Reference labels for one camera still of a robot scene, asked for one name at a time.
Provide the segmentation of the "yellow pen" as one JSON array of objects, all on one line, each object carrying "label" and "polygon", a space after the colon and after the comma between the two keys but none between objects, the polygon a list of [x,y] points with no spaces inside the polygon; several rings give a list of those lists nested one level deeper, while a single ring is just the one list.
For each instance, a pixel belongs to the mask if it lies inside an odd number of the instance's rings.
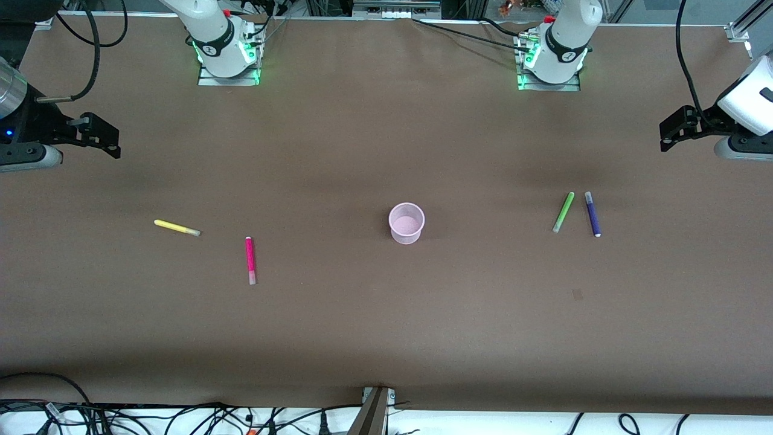
[{"label": "yellow pen", "polygon": [[165,228],[168,230],[176,231],[183,234],[193,235],[194,237],[199,237],[201,235],[201,231],[196,230],[194,228],[186,227],[183,225],[177,225],[174,223],[171,223],[169,221],[164,221],[160,219],[155,219],[153,223],[160,228]]}]

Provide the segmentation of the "aluminium frame corner bracket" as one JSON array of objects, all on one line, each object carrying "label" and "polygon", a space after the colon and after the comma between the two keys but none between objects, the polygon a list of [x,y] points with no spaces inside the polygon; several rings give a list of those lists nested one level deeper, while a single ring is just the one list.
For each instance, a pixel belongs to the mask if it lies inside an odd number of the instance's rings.
[{"label": "aluminium frame corner bracket", "polygon": [[729,42],[741,42],[756,59],[773,52],[773,0],[754,0],[724,27]]}]

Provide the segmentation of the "aluminium rail with sockets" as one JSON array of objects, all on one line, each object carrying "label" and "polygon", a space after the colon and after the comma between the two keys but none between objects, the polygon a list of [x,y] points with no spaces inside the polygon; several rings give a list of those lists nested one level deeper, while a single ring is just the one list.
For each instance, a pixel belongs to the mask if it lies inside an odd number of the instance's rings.
[{"label": "aluminium rail with sockets", "polygon": [[351,16],[362,19],[442,19],[441,0],[351,0]]}]

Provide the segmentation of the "purple pen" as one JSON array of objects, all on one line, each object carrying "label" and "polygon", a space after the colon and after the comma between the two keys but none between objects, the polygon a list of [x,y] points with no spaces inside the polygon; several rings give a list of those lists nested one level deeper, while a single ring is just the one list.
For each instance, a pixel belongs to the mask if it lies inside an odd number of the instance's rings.
[{"label": "purple pen", "polygon": [[601,237],[602,236],[601,225],[599,223],[599,219],[597,216],[597,209],[595,207],[594,198],[592,196],[591,191],[586,191],[584,196],[585,196],[589,222],[591,224],[592,234],[594,235],[594,237]]}]

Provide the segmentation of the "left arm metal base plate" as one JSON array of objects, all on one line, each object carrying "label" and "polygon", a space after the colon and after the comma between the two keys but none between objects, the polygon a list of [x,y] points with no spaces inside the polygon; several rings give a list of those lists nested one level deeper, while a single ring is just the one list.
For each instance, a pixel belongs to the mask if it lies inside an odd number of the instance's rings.
[{"label": "left arm metal base plate", "polygon": [[[533,51],[537,47],[537,35],[533,32],[520,32],[518,36],[513,37],[513,42],[516,47],[528,48]],[[516,75],[519,90],[554,92],[579,92],[582,90],[579,72],[575,72],[571,80],[566,83],[542,82],[532,71],[525,68],[525,61],[527,58],[526,52],[515,50]]]}]

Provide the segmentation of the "aluminium post with bracket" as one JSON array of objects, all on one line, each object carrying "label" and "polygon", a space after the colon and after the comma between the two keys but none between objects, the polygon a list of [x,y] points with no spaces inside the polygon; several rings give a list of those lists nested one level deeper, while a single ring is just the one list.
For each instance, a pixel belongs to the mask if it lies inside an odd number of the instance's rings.
[{"label": "aluminium post with bracket", "polygon": [[362,407],[346,435],[387,435],[387,415],[397,403],[394,389],[386,386],[365,387]]}]

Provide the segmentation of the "pink translucent pen holder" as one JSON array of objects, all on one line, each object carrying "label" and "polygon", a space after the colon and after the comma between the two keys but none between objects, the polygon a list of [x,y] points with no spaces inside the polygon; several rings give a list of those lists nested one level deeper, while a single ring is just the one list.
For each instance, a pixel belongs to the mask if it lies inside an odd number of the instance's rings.
[{"label": "pink translucent pen holder", "polygon": [[420,239],[425,222],[423,210],[411,202],[395,205],[388,215],[390,234],[401,245],[414,244]]}]

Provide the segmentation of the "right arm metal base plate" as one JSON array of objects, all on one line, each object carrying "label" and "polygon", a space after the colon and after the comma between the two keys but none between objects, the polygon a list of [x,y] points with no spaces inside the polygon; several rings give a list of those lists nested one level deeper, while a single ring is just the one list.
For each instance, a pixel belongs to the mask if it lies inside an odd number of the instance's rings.
[{"label": "right arm metal base plate", "polygon": [[257,86],[260,83],[265,30],[251,22],[229,21],[221,37],[193,39],[200,63],[198,85]]}]

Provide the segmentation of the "green pen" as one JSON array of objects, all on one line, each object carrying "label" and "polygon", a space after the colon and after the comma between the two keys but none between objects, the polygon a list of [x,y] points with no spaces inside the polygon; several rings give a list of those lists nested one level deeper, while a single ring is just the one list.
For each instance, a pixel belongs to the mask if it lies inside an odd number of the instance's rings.
[{"label": "green pen", "polygon": [[566,198],[564,198],[562,207],[559,210],[556,220],[553,223],[553,227],[552,227],[553,233],[558,233],[562,228],[562,225],[566,219],[566,215],[568,215],[569,209],[571,209],[575,196],[576,196],[576,193],[574,193],[574,191],[569,191],[568,194],[566,195]]}]

